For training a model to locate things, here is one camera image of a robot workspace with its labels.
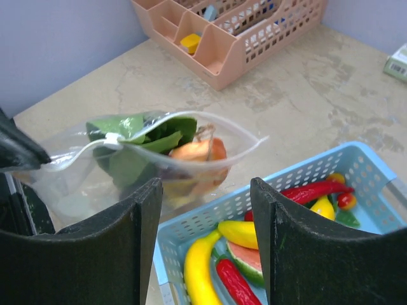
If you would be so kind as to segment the green leafy vegetable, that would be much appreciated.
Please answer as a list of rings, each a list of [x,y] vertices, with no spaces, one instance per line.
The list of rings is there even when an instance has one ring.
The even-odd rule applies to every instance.
[[[151,161],[151,153],[167,156],[171,150],[192,142],[197,119],[191,116],[167,118],[170,115],[169,112],[155,111],[112,115],[86,122],[91,142],[105,138],[109,132],[124,137],[122,149],[98,147],[93,150],[96,162],[116,187],[124,189],[141,185],[156,177],[158,169]]]

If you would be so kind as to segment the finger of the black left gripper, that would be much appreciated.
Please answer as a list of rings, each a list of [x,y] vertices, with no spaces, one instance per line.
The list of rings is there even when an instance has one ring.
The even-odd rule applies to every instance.
[[[48,153],[1,109],[1,170],[38,170],[50,162]]]

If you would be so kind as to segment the orange purple papaya slice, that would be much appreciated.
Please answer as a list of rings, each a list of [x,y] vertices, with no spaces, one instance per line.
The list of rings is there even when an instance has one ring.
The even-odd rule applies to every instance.
[[[210,170],[211,161],[227,158],[226,149],[220,138],[190,142],[172,150],[170,157],[178,161],[203,163],[204,168],[193,173],[176,171],[163,182],[165,197],[174,206],[183,205],[215,190],[226,179],[229,168]]]

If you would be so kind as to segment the clear polka dot zip bag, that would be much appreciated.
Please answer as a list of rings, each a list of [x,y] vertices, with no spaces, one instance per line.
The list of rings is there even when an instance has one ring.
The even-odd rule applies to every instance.
[[[162,181],[162,214],[169,214],[214,192],[262,141],[209,112],[113,114],[44,141],[51,161],[13,175],[34,190],[60,229],[107,209],[153,178]]]

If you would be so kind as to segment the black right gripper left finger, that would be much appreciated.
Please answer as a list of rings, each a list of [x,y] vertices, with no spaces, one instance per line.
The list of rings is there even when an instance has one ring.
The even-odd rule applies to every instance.
[[[2,304],[144,304],[162,207],[151,179],[55,234],[1,232]]]

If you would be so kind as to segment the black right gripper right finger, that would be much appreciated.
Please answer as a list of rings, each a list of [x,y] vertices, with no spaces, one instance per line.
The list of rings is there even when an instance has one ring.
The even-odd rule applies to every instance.
[[[405,304],[406,230],[343,226],[251,180],[269,304]]]

